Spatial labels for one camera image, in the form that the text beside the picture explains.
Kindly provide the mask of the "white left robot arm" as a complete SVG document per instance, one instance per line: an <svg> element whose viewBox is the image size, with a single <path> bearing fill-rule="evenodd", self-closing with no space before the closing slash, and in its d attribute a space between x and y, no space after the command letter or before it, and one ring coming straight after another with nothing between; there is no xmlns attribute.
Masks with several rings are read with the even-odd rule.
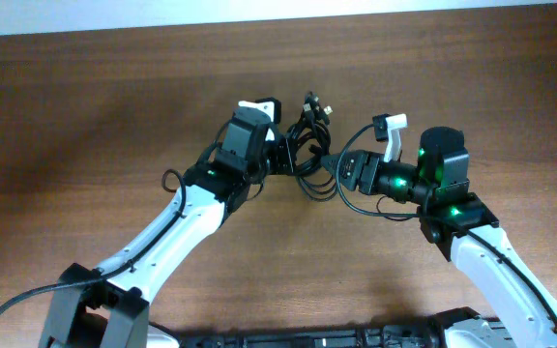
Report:
<svg viewBox="0 0 557 348"><path fill-rule="evenodd" d="M274 121L232 118L185 173L164 210L128 245L89 270L72 264L57 290L41 333L42 347L176 347L151 325L150 306L184 259L274 174L284 137Z"/></svg>

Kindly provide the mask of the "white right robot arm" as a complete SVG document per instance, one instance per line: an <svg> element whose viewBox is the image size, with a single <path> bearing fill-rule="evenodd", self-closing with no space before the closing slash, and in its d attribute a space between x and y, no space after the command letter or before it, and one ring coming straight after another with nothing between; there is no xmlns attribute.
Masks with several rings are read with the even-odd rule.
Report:
<svg viewBox="0 0 557 348"><path fill-rule="evenodd" d="M425 130L415 164L349 145L322 158L337 193L359 191L413 213L352 211L375 218L415 219L425 238L481 291L518 347L557 347L557 301L521 260L499 219L470 191L464 134L448 127Z"/></svg>

